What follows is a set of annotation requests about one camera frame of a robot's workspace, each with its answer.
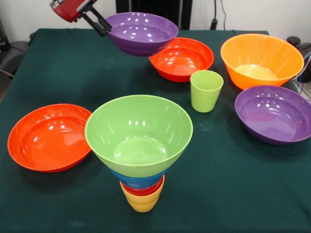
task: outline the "black cable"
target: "black cable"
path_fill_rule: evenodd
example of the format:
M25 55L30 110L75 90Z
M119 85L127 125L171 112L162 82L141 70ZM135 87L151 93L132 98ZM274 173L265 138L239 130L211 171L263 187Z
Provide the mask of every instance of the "black cable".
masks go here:
M216 3L216 0L214 0L214 7L215 7L214 19L216 19L216 15L217 15L217 3Z
M309 99L306 99L307 101L311 101L311 96L299 85L299 83L294 80L294 82L297 84L297 92L298 92L298 87L301 89L301 93L304 92L306 94L306 96L309 98Z
M224 30L225 30L225 20L227 19L227 13L225 12L223 0L220 0L220 2L222 4L222 9L223 9L223 12L224 12L224 15L225 15L225 19L224 19Z

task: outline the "white wall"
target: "white wall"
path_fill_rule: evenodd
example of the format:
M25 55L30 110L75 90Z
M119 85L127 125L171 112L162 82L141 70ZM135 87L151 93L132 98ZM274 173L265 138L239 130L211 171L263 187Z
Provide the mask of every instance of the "white wall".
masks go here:
M311 42L311 0L223 0L227 30L267 30L286 39L296 35ZM193 0L191 29L209 29L214 17L214 0ZM224 14L217 0L217 29Z
M50 7L51 0L0 0L0 17L10 42L29 40L38 28L90 28L84 19L68 23ZM94 7L102 16L116 13L115 0L98 0Z
M213 0L193 0L191 29L209 29L214 16ZM311 42L311 0L223 0L226 29L268 30L286 39L299 36ZM50 0L0 0L0 17L11 42L29 40L38 28L90 28L82 19L67 23L50 8ZM223 29L220 0L217 29ZM115 0L98 0L95 8L108 17L116 13Z

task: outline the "green cup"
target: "green cup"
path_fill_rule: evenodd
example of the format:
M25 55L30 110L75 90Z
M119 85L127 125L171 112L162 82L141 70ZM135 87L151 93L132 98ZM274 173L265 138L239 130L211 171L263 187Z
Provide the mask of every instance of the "green cup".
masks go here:
M192 74L191 104L200 113L208 113L215 107L224 85L223 78L211 70L200 70Z

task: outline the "green bowl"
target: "green bowl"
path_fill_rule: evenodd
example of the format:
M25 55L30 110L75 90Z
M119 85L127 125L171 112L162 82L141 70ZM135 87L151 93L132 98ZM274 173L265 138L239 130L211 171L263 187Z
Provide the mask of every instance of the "green bowl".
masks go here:
M169 168L192 133L191 118L182 107L150 95L124 96L103 104L85 128L87 143L104 164L137 178Z

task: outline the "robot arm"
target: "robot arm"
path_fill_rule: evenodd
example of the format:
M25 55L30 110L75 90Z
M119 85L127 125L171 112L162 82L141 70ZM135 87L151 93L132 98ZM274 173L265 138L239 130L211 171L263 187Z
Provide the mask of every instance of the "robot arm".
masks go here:
M78 19L84 18L89 25L91 25L100 36L107 35L112 26L95 10L93 4L97 0L52 0L50 3L51 8L64 20L72 23L77 22ZM92 12L98 19L94 22L87 16L87 12Z

